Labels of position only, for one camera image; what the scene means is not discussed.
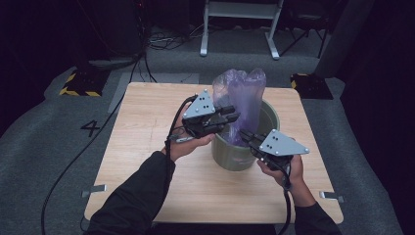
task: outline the table top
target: table top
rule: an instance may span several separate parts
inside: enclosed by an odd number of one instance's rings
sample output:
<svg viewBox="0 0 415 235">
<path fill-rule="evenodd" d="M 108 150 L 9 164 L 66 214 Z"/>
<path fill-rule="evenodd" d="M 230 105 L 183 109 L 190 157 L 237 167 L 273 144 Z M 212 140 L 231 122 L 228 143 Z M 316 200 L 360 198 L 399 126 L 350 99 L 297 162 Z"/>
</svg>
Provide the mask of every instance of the table top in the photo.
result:
<svg viewBox="0 0 415 235">
<path fill-rule="evenodd" d="M 211 85 L 141 83 L 128 85 L 106 153 L 94 185 L 106 192 L 91 194 L 85 217 L 90 219 L 114 189 L 141 163 L 164 145 L 181 103 Z M 300 96 L 291 88 L 265 88 L 263 99 L 277 112 L 280 131 L 310 150 L 302 156 L 304 180 L 311 193 L 335 222 L 343 221 L 336 200 L 321 199 L 320 191 L 333 192 Z M 295 219 L 292 204 L 292 222 Z M 170 189 L 155 221 L 212 223 L 283 223 L 286 202 L 282 188 L 253 164 L 242 171 L 219 166 L 210 144 L 176 162 Z"/>
</svg>

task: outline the person's right arm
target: person's right arm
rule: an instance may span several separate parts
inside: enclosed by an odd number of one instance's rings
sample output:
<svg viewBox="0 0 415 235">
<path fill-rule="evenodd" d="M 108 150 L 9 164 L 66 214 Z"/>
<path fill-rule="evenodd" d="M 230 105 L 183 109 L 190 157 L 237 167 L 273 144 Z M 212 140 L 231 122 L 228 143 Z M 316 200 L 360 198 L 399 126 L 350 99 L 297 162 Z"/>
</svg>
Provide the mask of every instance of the person's right arm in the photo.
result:
<svg viewBox="0 0 415 235">
<path fill-rule="evenodd" d="M 279 170 L 272 171 L 261 161 L 257 161 L 262 172 L 274 177 L 279 185 L 282 185 L 283 173 Z M 306 234 L 342 234 L 333 219 L 324 212 L 315 201 L 303 177 L 303 166 L 300 155 L 295 155 L 291 160 L 290 181 L 292 188 L 290 193 L 296 210 L 296 233 Z"/>
</svg>

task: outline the purple plastic bag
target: purple plastic bag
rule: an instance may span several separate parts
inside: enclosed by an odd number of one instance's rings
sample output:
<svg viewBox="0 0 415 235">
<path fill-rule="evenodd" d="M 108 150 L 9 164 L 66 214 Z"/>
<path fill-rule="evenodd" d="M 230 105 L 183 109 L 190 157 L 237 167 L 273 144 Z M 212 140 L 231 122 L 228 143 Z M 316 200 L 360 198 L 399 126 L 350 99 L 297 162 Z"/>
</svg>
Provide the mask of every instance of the purple plastic bag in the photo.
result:
<svg viewBox="0 0 415 235">
<path fill-rule="evenodd" d="M 266 76 L 262 69 L 250 74 L 243 70 L 228 70 L 213 81 L 213 103 L 215 106 L 233 105 L 239 118 L 230 124 L 228 133 L 220 135 L 229 144 L 246 147 L 239 135 L 240 129 L 256 132 Z"/>
</svg>

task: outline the black chair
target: black chair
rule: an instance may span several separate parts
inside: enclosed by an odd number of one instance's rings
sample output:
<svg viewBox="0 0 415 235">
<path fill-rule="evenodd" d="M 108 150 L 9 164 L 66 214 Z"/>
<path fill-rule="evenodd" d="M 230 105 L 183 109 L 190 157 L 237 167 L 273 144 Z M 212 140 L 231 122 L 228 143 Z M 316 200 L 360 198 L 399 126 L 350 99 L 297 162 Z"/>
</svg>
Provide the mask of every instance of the black chair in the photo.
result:
<svg viewBox="0 0 415 235">
<path fill-rule="evenodd" d="M 302 29 L 304 33 L 298 38 L 294 37 L 295 41 L 280 56 L 296 45 L 300 39 L 308 36 L 311 30 L 315 30 L 322 41 L 317 56 L 320 59 L 327 33 L 333 28 L 333 24 L 339 18 L 344 5 L 345 0 L 287 0 L 283 7 L 279 28 L 288 28 L 293 37 L 294 28 Z M 319 33 L 321 30 L 324 30 L 323 36 Z"/>
</svg>

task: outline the black jacket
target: black jacket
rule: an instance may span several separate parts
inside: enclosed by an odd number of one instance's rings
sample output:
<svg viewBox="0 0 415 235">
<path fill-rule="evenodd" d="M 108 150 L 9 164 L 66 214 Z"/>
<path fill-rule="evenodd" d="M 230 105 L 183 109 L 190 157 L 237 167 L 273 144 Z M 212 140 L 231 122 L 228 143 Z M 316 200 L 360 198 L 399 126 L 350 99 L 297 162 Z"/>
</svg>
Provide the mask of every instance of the black jacket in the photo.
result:
<svg viewBox="0 0 415 235">
<path fill-rule="evenodd" d="M 84 234 L 146 234 L 161 209 L 174 169 L 166 155 L 154 152 L 92 215 Z M 341 234 L 318 204 L 295 209 L 297 234 Z"/>
</svg>

